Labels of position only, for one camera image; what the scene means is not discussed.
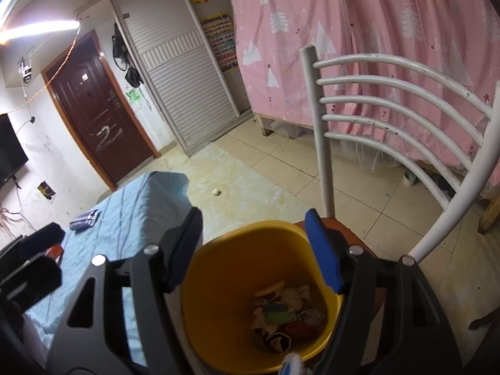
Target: wooden bed leg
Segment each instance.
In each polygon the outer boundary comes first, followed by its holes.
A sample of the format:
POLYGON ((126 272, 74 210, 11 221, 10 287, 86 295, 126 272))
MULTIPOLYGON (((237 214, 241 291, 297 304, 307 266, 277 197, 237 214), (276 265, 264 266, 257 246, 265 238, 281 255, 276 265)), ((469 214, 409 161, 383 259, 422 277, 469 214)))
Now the wooden bed leg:
POLYGON ((273 130, 272 129, 264 128, 264 124, 262 122, 261 115, 258 114, 258 113, 253 113, 253 116, 255 117, 255 121, 257 122, 257 125, 261 128, 262 135, 264 137, 270 136, 273 133, 273 130))
POLYGON ((500 194, 492 199, 486 211, 479 219, 479 227, 477 228, 480 234, 485 234, 492 226, 498 215, 500 214, 500 194))

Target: sliding wardrobe door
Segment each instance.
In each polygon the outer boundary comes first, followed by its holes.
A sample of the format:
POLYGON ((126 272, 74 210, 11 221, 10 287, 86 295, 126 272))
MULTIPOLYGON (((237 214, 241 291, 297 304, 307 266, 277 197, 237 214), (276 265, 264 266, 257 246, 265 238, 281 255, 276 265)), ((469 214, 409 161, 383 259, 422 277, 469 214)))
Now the sliding wardrobe door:
POLYGON ((239 116, 186 0, 115 0, 114 7, 185 150, 239 116))

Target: metal screw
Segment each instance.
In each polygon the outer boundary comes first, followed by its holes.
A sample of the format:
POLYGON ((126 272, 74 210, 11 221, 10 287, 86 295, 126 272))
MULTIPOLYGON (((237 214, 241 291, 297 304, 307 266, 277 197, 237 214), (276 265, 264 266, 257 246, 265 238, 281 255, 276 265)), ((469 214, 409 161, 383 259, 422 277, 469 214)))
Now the metal screw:
POLYGON ((349 247, 349 253, 351 255, 361 255, 363 253, 363 247, 357 244, 351 245, 349 247))
POLYGON ((146 255, 154 255, 158 252, 159 246, 156 244, 148 244, 142 250, 146 255))
POLYGON ((415 264, 415 260, 413 257, 410 257, 409 255, 405 255, 404 257, 401 258, 401 262, 403 265, 406 265, 407 267, 411 267, 415 264))
POLYGON ((102 254, 97 254, 94 258, 92 258, 92 265, 94 265, 95 267, 100 267, 105 262, 106 257, 102 254))

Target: television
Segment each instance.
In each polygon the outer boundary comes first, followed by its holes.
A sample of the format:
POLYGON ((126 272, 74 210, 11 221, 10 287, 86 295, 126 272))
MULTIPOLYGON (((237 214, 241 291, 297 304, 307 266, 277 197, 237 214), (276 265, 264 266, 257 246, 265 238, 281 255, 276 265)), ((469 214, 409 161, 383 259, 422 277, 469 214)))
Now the television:
POLYGON ((27 161, 8 115, 0 115, 0 187, 27 161))

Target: chair backrest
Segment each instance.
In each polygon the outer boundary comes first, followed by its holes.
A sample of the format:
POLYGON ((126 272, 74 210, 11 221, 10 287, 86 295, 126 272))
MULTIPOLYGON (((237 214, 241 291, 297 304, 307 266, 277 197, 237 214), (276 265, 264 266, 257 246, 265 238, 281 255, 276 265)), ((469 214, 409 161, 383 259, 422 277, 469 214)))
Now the chair backrest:
POLYGON ((493 101, 493 106, 490 107, 481 101, 476 95, 467 90, 461 84, 450 79, 444 74, 427 67, 421 63, 411 61, 409 59, 382 55, 382 54, 354 54, 340 56, 334 59, 318 61, 316 50, 313 46, 304 47, 300 50, 301 61, 306 79, 307 94, 309 103, 311 104, 312 125, 314 128, 314 141, 316 144, 317 160, 319 166, 319 178, 321 180, 322 196, 324 202, 324 210, 326 217, 334 218, 334 202, 333 202, 333 177, 332 177, 332 162, 330 154, 330 146, 328 139, 341 139, 354 143, 375 148, 385 152, 396 160, 405 165, 411 170, 427 187, 429 192, 436 198, 438 203, 443 208, 443 213, 436 220, 434 225, 424 235, 422 240, 409 253, 417 262, 424 259, 431 251, 436 248, 441 241, 453 230, 467 210, 472 206, 474 200, 479 196, 484 185, 487 183, 493 169, 497 165, 500 157, 500 81, 497 81, 496 93, 493 101), (332 78, 322 78, 320 69, 329 66, 342 65, 353 62, 369 62, 369 63, 386 63, 418 72, 436 82, 440 83, 447 89, 461 96, 471 105, 481 111, 488 119, 488 125, 484 135, 463 115, 461 115, 451 104, 437 97, 433 93, 403 80, 394 79, 391 77, 373 76, 373 75, 351 75, 338 76, 332 78), (479 146, 479 150, 474 157, 470 157, 443 131, 435 124, 417 113, 390 100, 372 96, 357 96, 357 95, 339 95, 325 96, 323 86, 334 84, 347 83, 365 83, 378 84, 404 90, 415 94, 428 102, 438 107, 443 113, 451 117, 463 130, 469 134, 475 143, 479 146), (396 128, 386 122, 376 119, 361 117, 355 115, 327 114, 326 104, 333 103, 362 103, 376 106, 387 107, 397 111, 411 120, 417 122, 428 132, 436 136, 462 163, 468 171, 466 177, 460 182, 457 177, 444 165, 444 163, 432 153, 424 144, 420 143, 408 132, 396 128), (415 147, 429 163, 431 163, 439 173, 448 181, 452 188, 456 191, 456 195, 452 200, 443 194, 433 180, 410 158, 384 144, 381 141, 371 139, 366 136, 341 134, 328 131, 328 121, 342 121, 356 124, 370 125, 375 128, 386 130, 396 134, 399 138, 406 141, 415 147))

